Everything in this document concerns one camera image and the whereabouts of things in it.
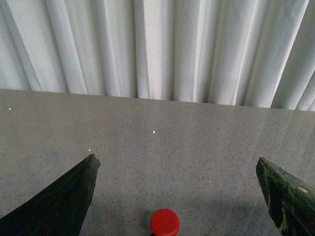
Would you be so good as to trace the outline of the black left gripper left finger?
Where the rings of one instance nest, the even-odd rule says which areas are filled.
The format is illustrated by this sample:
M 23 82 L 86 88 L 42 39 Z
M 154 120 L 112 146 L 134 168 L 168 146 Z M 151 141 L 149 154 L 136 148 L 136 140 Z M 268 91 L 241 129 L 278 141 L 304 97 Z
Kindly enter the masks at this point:
M 0 220 L 2 236 L 78 236 L 95 189 L 100 161 L 89 155 Z

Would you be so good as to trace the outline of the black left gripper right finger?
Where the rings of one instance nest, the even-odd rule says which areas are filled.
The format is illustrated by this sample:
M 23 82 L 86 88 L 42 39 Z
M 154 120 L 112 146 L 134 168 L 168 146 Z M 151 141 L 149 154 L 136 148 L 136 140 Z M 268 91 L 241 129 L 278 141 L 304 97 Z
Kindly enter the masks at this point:
M 256 175 L 268 213 L 282 236 L 315 234 L 315 188 L 264 157 Z

